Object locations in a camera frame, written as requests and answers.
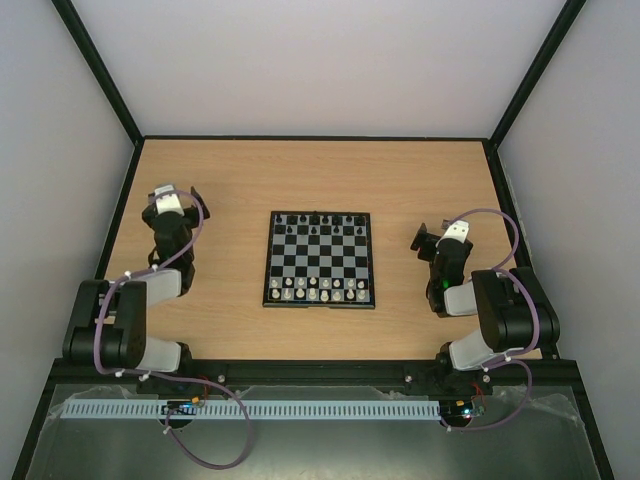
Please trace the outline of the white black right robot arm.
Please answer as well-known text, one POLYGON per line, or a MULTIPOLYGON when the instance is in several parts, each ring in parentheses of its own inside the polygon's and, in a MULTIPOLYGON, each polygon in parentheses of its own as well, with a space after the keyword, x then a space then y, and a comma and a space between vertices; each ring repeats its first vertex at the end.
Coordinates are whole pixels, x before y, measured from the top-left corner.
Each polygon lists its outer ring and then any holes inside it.
POLYGON ((475 315, 479 327, 447 342, 435 357, 430 381, 437 391, 464 392, 492 366, 555 344, 560 323, 530 267, 475 270, 464 275, 473 244, 458 220, 436 235, 422 224, 410 249, 429 265, 425 296, 441 318, 475 315))

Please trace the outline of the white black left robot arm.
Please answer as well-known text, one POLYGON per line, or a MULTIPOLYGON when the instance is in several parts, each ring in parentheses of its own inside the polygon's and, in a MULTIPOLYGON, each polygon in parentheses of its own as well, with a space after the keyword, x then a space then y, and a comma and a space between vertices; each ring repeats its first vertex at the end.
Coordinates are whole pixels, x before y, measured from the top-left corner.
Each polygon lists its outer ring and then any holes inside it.
POLYGON ((148 266, 112 281, 79 285, 62 345, 64 360, 103 375, 137 375, 141 382, 188 372, 189 347, 149 335, 147 313, 190 290, 196 273, 194 244, 209 218, 196 189, 179 190, 173 184, 155 188, 142 212, 154 237, 148 266))

